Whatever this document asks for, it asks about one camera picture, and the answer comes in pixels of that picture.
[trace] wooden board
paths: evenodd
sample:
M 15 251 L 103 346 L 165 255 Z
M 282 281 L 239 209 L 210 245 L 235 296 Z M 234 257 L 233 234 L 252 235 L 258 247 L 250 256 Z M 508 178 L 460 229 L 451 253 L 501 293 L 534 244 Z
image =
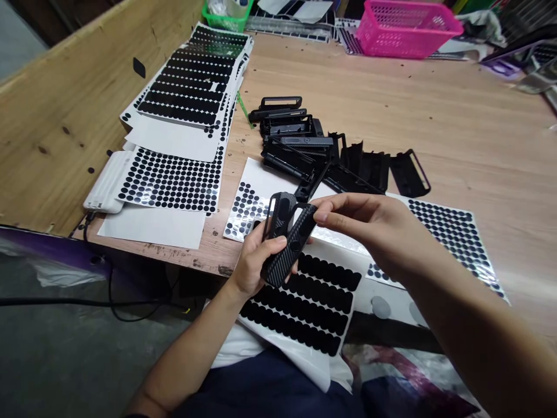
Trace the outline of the wooden board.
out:
M 0 86 L 0 224 L 72 232 L 107 151 L 124 141 L 118 115 L 189 38 L 203 3 L 127 0 Z
M 365 151 L 413 148 L 432 184 L 423 199 L 475 213 L 513 308 L 557 344 L 557 134 L 539 96 L 511 90 L 477 64 L 373 59 L 341 46 L 257 35 L 241 95 L 301 95 L 325 131 L 345 132 Z M 199 250 L 96 236 L 90 240 L 159 260 L 229 275 L 241 244 L 222 237 L 247 157 L 261 137 L 237 106 L 219 212 Z M 397 193 L 391 178 L 389 191 Z

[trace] left hand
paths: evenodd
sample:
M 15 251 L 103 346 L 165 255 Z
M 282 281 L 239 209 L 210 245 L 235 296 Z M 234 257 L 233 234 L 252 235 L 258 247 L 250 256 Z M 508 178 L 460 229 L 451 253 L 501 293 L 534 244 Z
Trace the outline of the left hand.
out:
M 229 282 L 234 284 L 234 287 L 245 300 L 251 298 L 263 287 L 264 282 L 261 279 L 261 269 L 265 260 L 271 254 L 277 254 L 282 251 L 287 244 L 285 236 L 261 242 L 264 228 L 265 223 L 261 222 L 257 228 L 245 237 L 240 259 L 229 279 Z M 292 273 L 296 274 L 297 271 L 298 261 L 294 263 Z

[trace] wrist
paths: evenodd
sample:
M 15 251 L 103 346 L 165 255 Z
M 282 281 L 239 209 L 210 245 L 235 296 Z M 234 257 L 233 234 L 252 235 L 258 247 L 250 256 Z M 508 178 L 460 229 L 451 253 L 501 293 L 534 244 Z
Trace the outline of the wrist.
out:
M 240 306 L 243 306 L 248 301 L 248 299 L 251 297 L 251 295 L 244 292 L 238 286 L 234 273 L 232 273 L 232 275 L 226 281 L 226 283 L 224 284 L 224 286 L 222 287 L 221 290 L 224 292 L 224 294 L 226 295 L 226 298 L 230 302 L 232 302 L 233 304 L 240 305 Z

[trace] concrete floor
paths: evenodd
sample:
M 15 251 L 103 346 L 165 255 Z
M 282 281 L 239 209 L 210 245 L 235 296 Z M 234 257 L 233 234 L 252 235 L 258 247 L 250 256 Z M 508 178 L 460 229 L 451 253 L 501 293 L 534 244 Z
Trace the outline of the concrete floor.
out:
M 106 282 L 41 287 L 25 260 L 1 254 L 0 280 L 0 298 L 107 297 Z M 117 321 L 108 308 L 0 309 L 0 415 L 6 417 L 118 416 L 157 358 L 189 324 L 164 309 L 154 320 L 137 323 Z
M 0 80 L 47 50 L 45 44 L 12 9 L 0 0 Z

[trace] hand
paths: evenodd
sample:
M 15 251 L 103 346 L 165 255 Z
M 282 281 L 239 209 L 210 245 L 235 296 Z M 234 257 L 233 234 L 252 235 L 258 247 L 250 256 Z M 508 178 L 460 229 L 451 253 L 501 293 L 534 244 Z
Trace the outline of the hand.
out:
M 313 216 L 318 226 L 361 242 L 394 280 L 404 283 L 411 275 L 424 275 L 440 266 L 455 264 L 452 255 L 398 199 L 343 193 L 311 203 L 318 208 Z
M 265 223 L 261 222 L 245 237 L 238 264 L 228 280 L 245 300 L 251 298 L 263 287 L 261 269 L 263 268 L 265 260 L 267 260 L 271 254 L 277 254 L 282 251 L 287 244 L 285 236 L 279 236 L 261 242 L 264 228 Z M 292 267 L 293 274 L 296 274 L 297 271 L 298 262 L 294 263 Z

